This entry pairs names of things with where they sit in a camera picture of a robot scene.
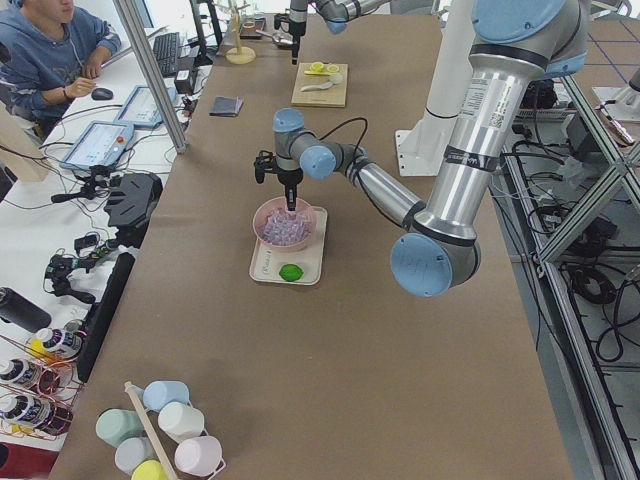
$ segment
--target wooden cutting board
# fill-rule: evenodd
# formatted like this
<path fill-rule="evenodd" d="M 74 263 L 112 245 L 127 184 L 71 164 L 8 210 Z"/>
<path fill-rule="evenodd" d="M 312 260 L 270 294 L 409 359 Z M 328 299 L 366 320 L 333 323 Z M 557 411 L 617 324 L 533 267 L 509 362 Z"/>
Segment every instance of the wooden cutting board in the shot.
<path fill-rule="evenodd" d="M 347 80 L 349 66 L 346 63 L 337 63 L 340 73 L 343 76 L 342 83 L 334 85 L 327 90 L 314 90 L 301 92 L 300 89 L 307 85 L 318 85 L 329 81 L 326 75 L 307 75 L 305 70 L 309 70 L 311 63 L 301 63 L 298 65 L 296 83 L 291 95 L 291 105 L 295 107 L 332 107 L 344 108 L 347 104 Z"/>

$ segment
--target bottle cap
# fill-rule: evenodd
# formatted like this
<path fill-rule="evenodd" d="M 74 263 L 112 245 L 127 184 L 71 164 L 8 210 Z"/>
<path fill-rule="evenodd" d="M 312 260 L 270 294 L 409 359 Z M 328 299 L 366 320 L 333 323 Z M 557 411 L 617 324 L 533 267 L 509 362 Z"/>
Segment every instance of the bottle cap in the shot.
<path fill-rule="evenodd" d="M 0 375 L 11 373 L 13 367 L 13 360 L 0 360 Z"/>
<path fill-rule="evenodd" d="M 36 332 L 36 338 L 42 343 L 48 342 L 53 338 L 53 330 L 50 328 L 41 328 Z"/>
<path fill-rule="evenodd" d="M 16 397 L 2 397 L 0 398 L 0 412 L 9 413 L 18 405 L 18 399 Z"/>

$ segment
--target keyboard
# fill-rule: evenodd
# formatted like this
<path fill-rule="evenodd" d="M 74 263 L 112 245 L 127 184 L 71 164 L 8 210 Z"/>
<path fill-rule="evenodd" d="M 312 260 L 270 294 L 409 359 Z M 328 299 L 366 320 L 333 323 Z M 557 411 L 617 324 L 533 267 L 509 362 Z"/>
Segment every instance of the keyboard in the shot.
<path fill-rule="evenodd" d="M 180 55 L 180 34 L 172 32 L 158 35 L 153 41 L 153 55 L 163 77 L 175 75 Z"/>

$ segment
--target black cylinder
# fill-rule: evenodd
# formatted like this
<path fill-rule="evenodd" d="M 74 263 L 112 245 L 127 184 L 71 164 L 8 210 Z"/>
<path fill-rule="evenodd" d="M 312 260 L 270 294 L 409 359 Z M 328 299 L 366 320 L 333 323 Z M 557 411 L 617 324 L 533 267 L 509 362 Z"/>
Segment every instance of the black cylinder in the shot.
<path fill-rule="evenodd" d="M 0 317 L 32 333 L 51 323 L 51 315 L 9 287 L 0 287 Z"/>

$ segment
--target black mouse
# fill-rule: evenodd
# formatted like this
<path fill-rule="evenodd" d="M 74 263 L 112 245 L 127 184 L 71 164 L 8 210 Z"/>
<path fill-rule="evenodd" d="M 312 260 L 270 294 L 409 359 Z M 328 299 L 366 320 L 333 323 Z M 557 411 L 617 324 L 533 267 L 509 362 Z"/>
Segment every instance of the black mouse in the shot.
<path fill-rule="evenodd" d="M 104 87 L 94 88 L 91 92 L 91 98 L 94 100 L 111 100 L 113 98 L 113 92 Z"/>

